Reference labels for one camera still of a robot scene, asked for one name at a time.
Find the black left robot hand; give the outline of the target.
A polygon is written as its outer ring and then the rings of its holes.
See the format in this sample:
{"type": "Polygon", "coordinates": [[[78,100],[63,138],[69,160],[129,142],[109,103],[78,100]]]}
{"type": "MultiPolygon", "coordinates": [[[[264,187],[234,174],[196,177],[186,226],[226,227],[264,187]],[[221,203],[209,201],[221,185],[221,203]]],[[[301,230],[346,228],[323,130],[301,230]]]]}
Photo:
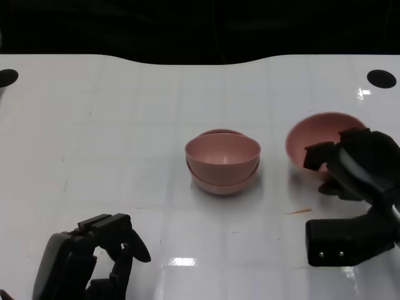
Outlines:
{"type": "Polygon", "coordinates": [[[71,232],[53,234],[37,272],[33,299],[125,299],[133,261],[151,261],[150,253],[127,214],[101,214],[79,222],[71,232]],[[92,279],[96,248],[114,266],[105,279],[92,279]]]}

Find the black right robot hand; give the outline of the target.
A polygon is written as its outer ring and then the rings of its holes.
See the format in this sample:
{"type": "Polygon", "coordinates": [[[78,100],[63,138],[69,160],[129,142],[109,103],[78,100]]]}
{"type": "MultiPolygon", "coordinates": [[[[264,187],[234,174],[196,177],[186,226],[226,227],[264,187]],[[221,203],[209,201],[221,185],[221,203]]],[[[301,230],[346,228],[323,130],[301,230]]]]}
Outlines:
{"type": "Polygon", "coordinates": [[[328,171],[321,194],[372,204],[399,192],[399,146],[387,134],[354,127],[341,131],[339,142],[324,141],[305,150],[304,168],[325,166],[328,171]]]}

